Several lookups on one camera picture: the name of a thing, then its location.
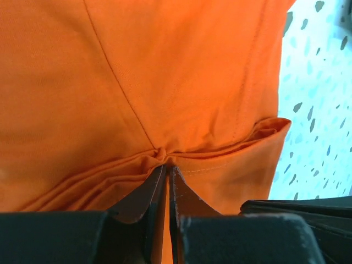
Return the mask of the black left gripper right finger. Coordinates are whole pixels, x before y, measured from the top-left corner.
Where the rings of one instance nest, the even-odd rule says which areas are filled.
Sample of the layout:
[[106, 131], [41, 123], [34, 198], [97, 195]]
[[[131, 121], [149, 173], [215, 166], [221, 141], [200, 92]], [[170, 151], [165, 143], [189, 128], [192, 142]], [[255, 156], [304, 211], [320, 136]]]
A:
[[170, 170], [170, 235], [174, 263], [324, 263], [312, 230], [290, 213], [225, 216]]

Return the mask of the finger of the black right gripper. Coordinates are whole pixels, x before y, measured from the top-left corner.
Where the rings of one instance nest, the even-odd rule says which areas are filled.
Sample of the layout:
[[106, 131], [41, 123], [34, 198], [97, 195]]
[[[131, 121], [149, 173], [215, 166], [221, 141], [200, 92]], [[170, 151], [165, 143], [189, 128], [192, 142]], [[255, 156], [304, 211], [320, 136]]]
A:
[[249, 200], [240, 214], [293, 213], [312, 229], [326, 263], [351, 263], [351, 197]]

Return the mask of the orange t-shirt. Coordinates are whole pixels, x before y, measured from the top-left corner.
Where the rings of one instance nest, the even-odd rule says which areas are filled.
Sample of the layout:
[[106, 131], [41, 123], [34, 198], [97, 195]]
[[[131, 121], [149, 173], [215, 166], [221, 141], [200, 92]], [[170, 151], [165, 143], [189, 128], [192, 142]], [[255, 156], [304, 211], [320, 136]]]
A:
[[1, 212], [103, 211], [163, 164], [268, 198], [293, 1], [1, 1]]

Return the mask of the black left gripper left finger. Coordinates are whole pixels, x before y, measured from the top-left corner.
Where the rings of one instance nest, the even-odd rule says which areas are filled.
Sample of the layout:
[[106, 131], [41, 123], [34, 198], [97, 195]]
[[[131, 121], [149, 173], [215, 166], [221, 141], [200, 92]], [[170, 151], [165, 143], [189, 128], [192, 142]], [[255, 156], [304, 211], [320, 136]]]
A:
[[1, 214], [1, 263], [160, 263], [166, 168], [105, 211]]

